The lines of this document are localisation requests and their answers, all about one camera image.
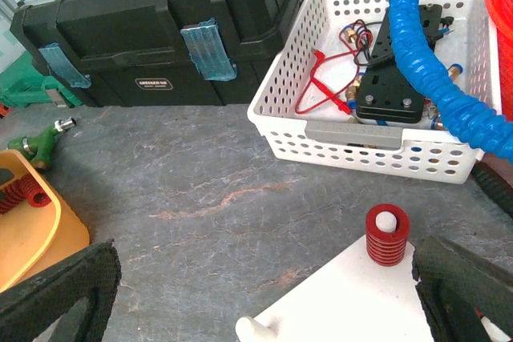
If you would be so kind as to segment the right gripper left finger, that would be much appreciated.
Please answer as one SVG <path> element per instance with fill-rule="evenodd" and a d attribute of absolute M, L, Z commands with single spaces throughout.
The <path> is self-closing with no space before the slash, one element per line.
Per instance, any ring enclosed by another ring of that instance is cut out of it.
<path fill-rule="evenodd" d="M 93 243 L 1 294 L 1 340 L 101 341 L 122 277 L 113 241 Z"/>

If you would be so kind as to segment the white peg board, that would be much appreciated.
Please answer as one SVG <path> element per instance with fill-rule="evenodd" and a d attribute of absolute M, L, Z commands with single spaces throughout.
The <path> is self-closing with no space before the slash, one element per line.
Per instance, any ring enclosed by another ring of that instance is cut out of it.
<path fill-rule="evenodd" d="M 235 325 L 241 341 L 431 341 L 412 277 L 414 246 L 383 267 L 360 238 L 259 315 Z"/>

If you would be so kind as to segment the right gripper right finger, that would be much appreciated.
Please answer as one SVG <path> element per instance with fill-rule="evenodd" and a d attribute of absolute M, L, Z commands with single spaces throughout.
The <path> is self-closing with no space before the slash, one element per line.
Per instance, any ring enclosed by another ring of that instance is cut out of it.
<path fill-rule="evenodd" d="M 511 341 L 512 274 L 442 237 L 415 248 L 412 276 L 435 341 Z"/>

